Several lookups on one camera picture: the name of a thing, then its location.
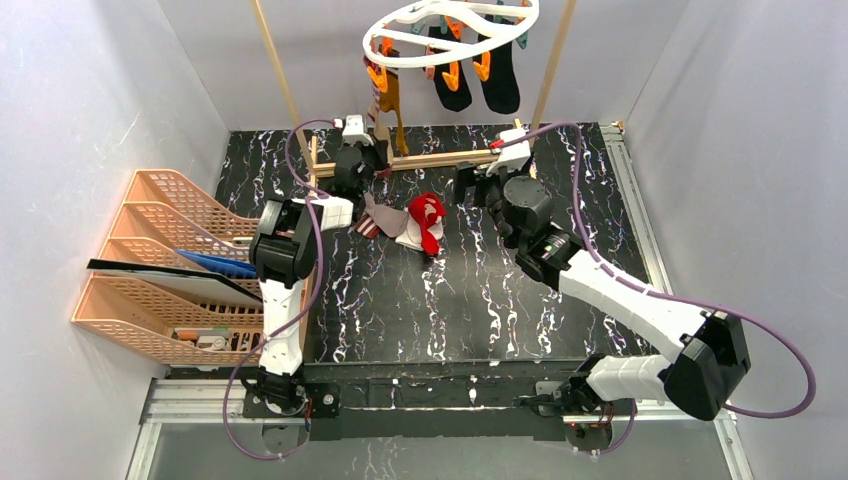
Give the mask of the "grey sock brown stripes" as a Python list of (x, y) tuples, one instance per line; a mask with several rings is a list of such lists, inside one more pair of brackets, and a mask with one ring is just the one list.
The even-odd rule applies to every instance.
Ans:
[(406, 231), (410, 219), (406, 210), (377, 204), (371, 193), (365, 193), (363, 200), (364, 211), (353, 225), (355, 232), (368, 239), (373, 239), (380, 233), (394, 239)]

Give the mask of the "beige purple striped sock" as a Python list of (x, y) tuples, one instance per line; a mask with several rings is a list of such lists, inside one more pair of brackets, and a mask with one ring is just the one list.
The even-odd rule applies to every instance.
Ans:
[[(363, 56), (362, 61), (365, 67), (369, 63), (375, 64), (371, 60), (369, 60), (367, 56)], [(370, 86), (372, 90), (373, 101), (372, 105), (367, 110), (367, 116), (374, 123), (373, 137), (381, 143), (381, 145), (383, 146), (382, 150), (386, 154), (387, 161), (391, 162), (393, 160), (394, 153), (391, 144), (389, 128), (383, 122), (382, 111), (379, 109), (378, 105), (380, 92), (372, 86), (371, 81)]]

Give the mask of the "white sock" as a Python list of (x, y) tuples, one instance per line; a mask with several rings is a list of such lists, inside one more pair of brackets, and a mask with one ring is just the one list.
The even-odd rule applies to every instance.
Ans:
[[(438, 253), (440, 250), (440, 242), (444, 236), (443, 224), (441, 222), (437, 222), (428, 229), (428, 233), (435, 240), (435, 252)], [(422, 245), (423, 239), (424, 237), (422, 236), (420, 225), (414, 220), (409, 220), (406, 224), (405, 231), (395, 238), (395, 242), (412, 250), (426, 252), (426, 249)]]

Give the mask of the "peach mesh file rack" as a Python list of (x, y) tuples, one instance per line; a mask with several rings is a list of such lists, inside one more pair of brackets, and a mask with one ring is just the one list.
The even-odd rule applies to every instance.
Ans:
[(287, 289), (239, 272), (259, 225), (176, 170), (136, 171), (73, 323), (165, 365), (294, 374), (308, 282)]

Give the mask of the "mustard yellow sock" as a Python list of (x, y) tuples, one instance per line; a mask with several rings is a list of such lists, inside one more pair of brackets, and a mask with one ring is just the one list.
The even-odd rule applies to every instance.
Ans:
[(395, 72), (386, 73), (386, 88), (380, 91), (379, 109), (384, 112), (394, 112), (396, 116), (395, 145), (401, 155), (408, 155), (409, 148), (406, 142), (403, 119), (401, 115), (399, 77)]

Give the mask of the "white round clip hanger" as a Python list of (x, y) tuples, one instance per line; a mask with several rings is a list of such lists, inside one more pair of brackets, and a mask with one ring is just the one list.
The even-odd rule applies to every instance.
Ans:
[(362, 49), (387, 68), (449, 64), (518, 39), (539, 17), (538, 1), (415, 1), (377, 20)]

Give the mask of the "black white folder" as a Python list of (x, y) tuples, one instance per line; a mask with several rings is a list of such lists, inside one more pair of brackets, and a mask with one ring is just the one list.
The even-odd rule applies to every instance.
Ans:
[(97, 258), (90, 259), (86, 268), (107, 275), (144, 280), (200, 297), (213, 305), (263, 306), (260, 295), (214, 272)]

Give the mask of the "orange clothes peg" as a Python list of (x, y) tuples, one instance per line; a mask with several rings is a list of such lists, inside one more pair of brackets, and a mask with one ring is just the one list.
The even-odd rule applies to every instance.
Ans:
[(387, 68), (384, 65), (369, 63), (366, 70), (372, 86), (380, 93), (387, 93), (389, 90)]

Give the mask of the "wooden hanging rack frame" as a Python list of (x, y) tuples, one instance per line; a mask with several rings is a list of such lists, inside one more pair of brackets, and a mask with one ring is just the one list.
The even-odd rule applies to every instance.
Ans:
[[(545, 108), (545, 105), (547, 104), (547, 98), (550, 93), (550, 85), (556, 73), (559, 58), (561, 56), (562, 49), (564, 48), (565, 38), (571, 26), (576, 7), (577, 3), (575, 1), (568, 1), (565, 4), (563, 13), (561, 15), (557, 27), (557, 34), (554, 40), (554, 44), (552, 45), (548, 65), (546, 67), (545, 80), (540, 89), (540, 93), (537, 99), (537, 105), (534, 110), (534, 117), (532, 121), (533, 129), (530, 131), (526, 131), (520, 139), (526, 140), (528, 142), (533, 142), (533, 140), (543, 136), (548, 131), (553, 131), (557, 129), (568, 129), (576, 136), (575, 152), (573, 153), (572, 162), (574, 165), (578, 166), (580, 164), (582, 152), (585, 150), (584, 137), (580, 126), (574, 122), (569, 123), (566, 121), (553, 122), (544, 126), (540, 124), (541, 114)], [(296, 119), (298, 117), (297, 109), (294, 104), (294, 100), (291, 96), (291, 92), (283, 71), (282, 63), (279, 59), (276, 46), (274, 45), (274, 40), (272, 39), (270, 28), (265, 18), (262, 5), (259, 1), (254, 1), (252, 3), (252, 8), (257, 20), (257, 24), (259, 26), (260, 34), (265, 45), (266, 52), (268, 54), (268, 58), (270, 59), (275, 75), (277, 76), (277, 81), (283, 93), (285, 103), (289, 108), (290, 116), (292, 119)], [(289, 130), (289, 134), (285, 141), (285, 146), (282, 150), (282, 158), (284, 160), (284, 165), (289, 168), (289, 173), (291, 177), (296, 182), (296, 184), (303, 187), (306, 191), (314, 189), (315, 181), (318, 178), (330, 175), (332, 173), (332, 168), (334, 167), (332, 163), (317, 163), (316, 154), (313, 151), (316, 141), (316, 138), (312, 138), (310, 141), (306, 141), (302, 132), (302, 128), (300, 126), (295, 126)], [(305, 178), (299, 175), (297, 169), (292, 163), (289, 148), (294, 144), (300, 147), (304, 164), (307, 167), (307, 176)], [(505, 148), (506, 145), (504, 143), (499, 143), (493, 148), (486, 147), (482, 150), (421, 154), (394, 158), (393, 147), (388, 146), (387, 155), (389, 161), (389, 169), (392, 171), (400, 171), (414, 170), (418, 168), (448, 167), (454, 166), (462, 161), (468, 161), (474, 165), (487, 164), (495, 161), (497, 159), (497, 156), (502, 153)]]

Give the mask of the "black sock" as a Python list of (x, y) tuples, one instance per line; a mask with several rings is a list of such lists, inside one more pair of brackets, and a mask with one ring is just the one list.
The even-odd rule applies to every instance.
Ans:
[[(428, 27), (427, 35), (437, 40), (461, 42), (460, 36), (454, 33), (450, 27), (445, 27), (444, 32), (440, 26)], [(431, 45), (426, 47), (427, 55), (443, 53), (443, 50)], [(451, 62), (439, 65), (431, 65), (428, 71), (432, 71), (432, 80), (437, 96), (442, 106), (452, 112), (461, 112), (472, 103), (472, 96), (468, 87), (464, 72), (459, 62)]]
[(475, 55), (472, 61), (488, 108), (503, 115), (516, 113), (521, 97), (513, 64), (512, 42)]

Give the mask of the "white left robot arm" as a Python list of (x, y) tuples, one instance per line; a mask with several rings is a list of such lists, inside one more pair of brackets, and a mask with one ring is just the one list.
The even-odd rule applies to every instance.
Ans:
[(347, 141), (338, 151), (323, 198), (269, 200), (249, 247), (263, 300), (263, 334), (256, 380), (242, 385), (275, 414), (296, 416), (310, 403), (300, 375), (300, 319), (306, 280), (323, 269), (318, 244), (328, 230), (352, 226), (364, 214), (363, 196), (372, 178), (390, 166), (389, 142)]

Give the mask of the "red bear sock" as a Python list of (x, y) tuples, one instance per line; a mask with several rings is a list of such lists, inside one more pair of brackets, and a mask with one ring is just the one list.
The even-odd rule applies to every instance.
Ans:
[(432, 192), (427, 192), (414, 198), (407, 207), (410, 219), (420, 225), (422, 236), (424, 237), (422, 245), (426, 249), (425, 254), (429, 256), (437, 256), (435, 240), (428, 233), (428, 229), (441, 222), (446, 215), (441, 200)]

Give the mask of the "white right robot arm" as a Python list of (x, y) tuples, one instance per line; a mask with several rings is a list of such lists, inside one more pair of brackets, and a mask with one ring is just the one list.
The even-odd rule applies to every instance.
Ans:
[(554, 200), (541, 183), (500, 169), (487, 175), (468, 162), (456, 168), (454, 200), (492, 217), (504, 245), (531, 279), (611, 316), (656, 349), (649, 356), (594, 354), (550, 393), (516, 399), (542, 414), (590, 413), (623, 399), (669, 401), (712, 420), (751, 367), (739, 317), (662, 299), (648, 285), (596, 260), (584, 243), (552, 220)]

